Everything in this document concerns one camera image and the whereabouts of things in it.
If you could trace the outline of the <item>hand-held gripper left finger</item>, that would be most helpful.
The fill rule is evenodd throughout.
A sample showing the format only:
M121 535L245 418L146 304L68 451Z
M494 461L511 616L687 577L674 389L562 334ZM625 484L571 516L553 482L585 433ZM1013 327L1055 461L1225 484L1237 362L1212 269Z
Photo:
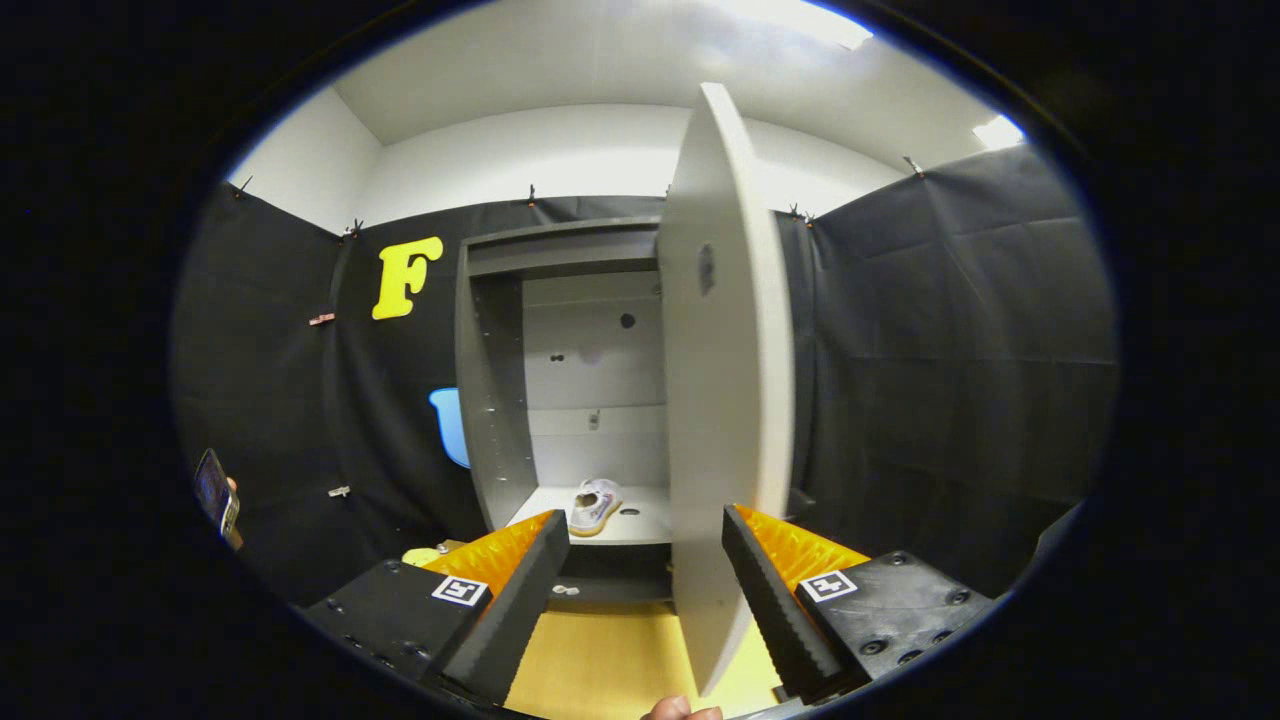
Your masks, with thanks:
M300 615L404 684L502 706L568 550L550 510L430 562L378 562Z

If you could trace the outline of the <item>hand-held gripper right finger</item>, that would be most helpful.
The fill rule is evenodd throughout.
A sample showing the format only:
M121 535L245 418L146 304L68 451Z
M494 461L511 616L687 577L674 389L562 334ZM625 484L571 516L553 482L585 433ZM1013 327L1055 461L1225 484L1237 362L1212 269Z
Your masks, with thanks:
M785 692L803 701L897 671L993 603L906 551L868 557L737 503L724 506L722 547Z

